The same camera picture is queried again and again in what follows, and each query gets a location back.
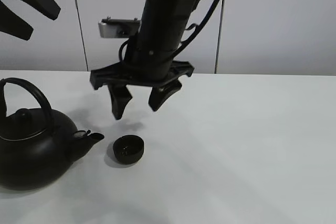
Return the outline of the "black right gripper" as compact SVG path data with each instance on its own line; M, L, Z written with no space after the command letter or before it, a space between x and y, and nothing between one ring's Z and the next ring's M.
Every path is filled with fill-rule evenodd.
M118 62L91 71L89 80L94 90L108 86L112 114L116 120L120 120L127 104L132 100L126 85L152 87L149 106L155 112L170 96L181 90L179 77L184 75L191 77L194 72L194 67L188 61L172 61L166 71L161 72L162 69L154 67L148 70L145 68L134 70Z

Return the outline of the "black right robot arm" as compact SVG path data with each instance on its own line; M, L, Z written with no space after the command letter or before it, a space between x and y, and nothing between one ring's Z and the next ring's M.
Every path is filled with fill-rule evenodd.
M177 61L179 55L203 30L220 0L146 0L140 19L102 19L102 38L122 38L117 63L90 73L94 89L107 86L112 114L122 118L132 95L128 86L150 87L149 106L157 111L180 91L181 76L194 67Z

